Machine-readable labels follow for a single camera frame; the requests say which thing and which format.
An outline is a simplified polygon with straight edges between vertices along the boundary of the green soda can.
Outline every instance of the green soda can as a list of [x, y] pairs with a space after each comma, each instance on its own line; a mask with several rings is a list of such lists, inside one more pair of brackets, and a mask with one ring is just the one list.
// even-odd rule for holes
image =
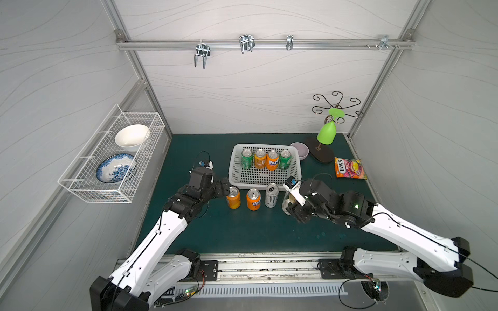
[[252, 166], [252, 151], [244, 149], [241, 154], [241, 167], [243, 170], [248, 170]]
[[290, 159], [292, 159], [290, 151], [287, 149], [282, 150], [280, 152], [280, 160], [278, 161], [278, 169], [279, 170], [288, 169], [290, 166]]

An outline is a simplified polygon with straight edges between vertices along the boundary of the white plastic basket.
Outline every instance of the white plastic basket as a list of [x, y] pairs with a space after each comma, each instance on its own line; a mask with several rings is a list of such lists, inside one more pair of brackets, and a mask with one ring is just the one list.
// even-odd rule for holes
[[[259, 170], [254, 167], [254, 162], [250, 169], [243, 170], [241, 167], [241, 153], [244, 149], [250, 149], [252, 154], [256, 153], [258, 149], [263, 149], [267, 154], [270, 150], [275, 150], [280, 153], [283, 149], [289, 150], [292, 155], [290, 166], [287, 170], [269, 171], [264, 168]], [[292, 146], [284, 145], [262, 145], [262, 144], [237, 144], [232, 151], [230, 159], [230, 168], [228, 169], [228, 180], [230, 184], [239, 189], [252, 189], [266, 190], [266, 186], [270, 183], [276, 183], [280, 191], [285, 191], [283, 184], [289, 178], [294, 176], [301, 179], [301, 165], [299, 163], [299, 156], [297, 149]]]

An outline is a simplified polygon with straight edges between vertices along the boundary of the white wall panel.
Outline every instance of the white wall panel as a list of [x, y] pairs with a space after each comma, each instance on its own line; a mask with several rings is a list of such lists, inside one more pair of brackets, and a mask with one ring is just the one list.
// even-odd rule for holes
[[[362, 102], [387, 54], [377, 51], [213, 51], [206, 69], [190, 51], [142, 51], [147, 71], [173, 133], [318, 132], [325, 114], [312, 99], [331, 102], [342, 91]], [[360, 106], [345, 110], [355, 114]], [[349, 131], [354, 119], [337, 125]]]
[[397, 37], [416, 0], [116, 0], [132, 39]]
[[98, 0], [0, 3], [0, 262], [136, 81]]
[[[470, 241], [498, 274], [498, 2], [435, 0], [353, 142], [382, 203]], [[478, 266], [475, 285], [498, 290]], [[441, 310], [496, 310], [496, 293], [435, 295]]]

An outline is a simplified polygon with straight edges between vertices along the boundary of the small bowl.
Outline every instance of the small bowl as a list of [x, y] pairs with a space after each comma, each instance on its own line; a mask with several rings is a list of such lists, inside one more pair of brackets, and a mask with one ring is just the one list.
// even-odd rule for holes
[[116, 134], [114, 141], [121, 149], [136, 152], [149, 136], [149, 128], [143, 124], [125, 127]]
[[114, 184], [122, 181], [128, 170], [128, 176], [133, 176], [135, 166], [136, 162], [131, 154], [115, 154], [99, 165], [95, 175], [103, 183]]
[[310, 150], [308, 149], [308, 146], [306, 146], [302, 142], [293, 142], [290, 145], [297, 149], [297, 154], [299, 155], [300, 161], [306, 159], [306, 157], [308, 156], [308, 153], [310, 152]]

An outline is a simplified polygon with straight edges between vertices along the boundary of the candy bag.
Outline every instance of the candy bag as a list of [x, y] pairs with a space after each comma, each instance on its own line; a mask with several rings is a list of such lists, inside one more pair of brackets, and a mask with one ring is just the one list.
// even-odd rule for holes
[[359, 160], [335, 159], [336, 177], [367, 179]]

